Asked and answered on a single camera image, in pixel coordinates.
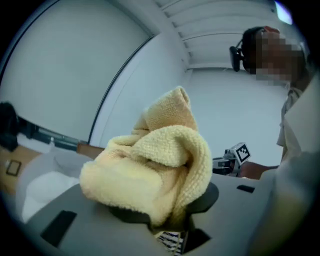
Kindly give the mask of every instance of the person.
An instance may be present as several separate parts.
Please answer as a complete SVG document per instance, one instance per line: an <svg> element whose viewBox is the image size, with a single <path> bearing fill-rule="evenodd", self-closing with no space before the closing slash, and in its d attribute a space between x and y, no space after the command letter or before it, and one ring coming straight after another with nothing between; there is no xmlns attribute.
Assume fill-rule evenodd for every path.
<svg viewBox="0 0 320 256"><path fill-rule="evenodd" d="M312 79L310 55L303 44L292 43L269 26L253 27L242 36L241 52L243 67L252 75L266 75L273 80L289 83L287 99L281 110L280 133L277 144L283 147L283 161L289 154L285 138L284 116L295 104ZM240 177L260 179L263 172L277 166L264 166L246 162L240 170Z"/></svg>

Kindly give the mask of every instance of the white ceiling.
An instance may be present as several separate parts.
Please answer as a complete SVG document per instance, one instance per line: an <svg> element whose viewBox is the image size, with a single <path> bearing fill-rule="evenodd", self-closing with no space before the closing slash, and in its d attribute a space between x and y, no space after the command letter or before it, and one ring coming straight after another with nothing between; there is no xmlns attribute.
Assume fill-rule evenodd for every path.
<svg viewBox="0 0 320 256"><path fill-rule="evenodd" d="M256 26L293 29L273 0L136 0L122 2L154 34L167 33L186 68L231 68L229 47Z"/></svg>

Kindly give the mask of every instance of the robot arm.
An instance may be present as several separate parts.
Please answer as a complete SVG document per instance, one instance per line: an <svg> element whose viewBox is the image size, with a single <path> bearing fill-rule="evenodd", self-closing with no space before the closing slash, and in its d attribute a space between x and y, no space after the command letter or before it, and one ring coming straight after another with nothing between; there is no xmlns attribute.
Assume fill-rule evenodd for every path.
<svg viewBox="0 0 320 256"><path fill-rule="evenodd" d="M240 142L224 151L223 157L213 158L214 174L238 177L241 166L248 161L251 154L246 143Z"/></svg>

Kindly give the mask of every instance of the white cloth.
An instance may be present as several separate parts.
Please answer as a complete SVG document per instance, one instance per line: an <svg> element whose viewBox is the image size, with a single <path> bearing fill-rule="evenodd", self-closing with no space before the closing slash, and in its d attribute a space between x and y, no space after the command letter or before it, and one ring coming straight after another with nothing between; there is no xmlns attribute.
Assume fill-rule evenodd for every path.
<svg viewBox="0 0 320 256"><path fill-rule="evenodd" d="M79 179L51 171L35 178L26 189L22 219L26 223L34 214L74 185Z"/></svg>
<svg viewBox="0 0 320 256"><path fill-rule="evenodd" d="M303 151L316 152L320 143L319 73L316 73L302 94L292 93L284 104L281 114L281 131L278 145L287 147L282 160L298 156Z"/></svg>
<svg viewBox="0 0 320 256"><path fill-rule="evenodd" d="M285 139L285 114L291 109L291 107L296 103L296 101L299 99L299 97L302 95L302 91L297 88L290 88L288 92L287 99L285 103L283 104L283 107L281 109L281 123L280 123L280 133L277 140L277 144L279 146L284 147L286 144Z"/></svg>

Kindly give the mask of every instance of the yellow towel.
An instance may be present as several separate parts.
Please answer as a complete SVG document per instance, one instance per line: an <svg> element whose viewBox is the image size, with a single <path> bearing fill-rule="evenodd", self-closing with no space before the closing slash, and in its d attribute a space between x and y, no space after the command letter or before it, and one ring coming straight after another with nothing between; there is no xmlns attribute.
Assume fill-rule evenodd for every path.
<svg viewBox="0 0 320 256"><path fill-rule="evenodd" d="M178 227L211 175L210 149L179 86L143 112L131 135L112 138L84 164L80 185L89 199L148 214L154 227Z"/></svg>

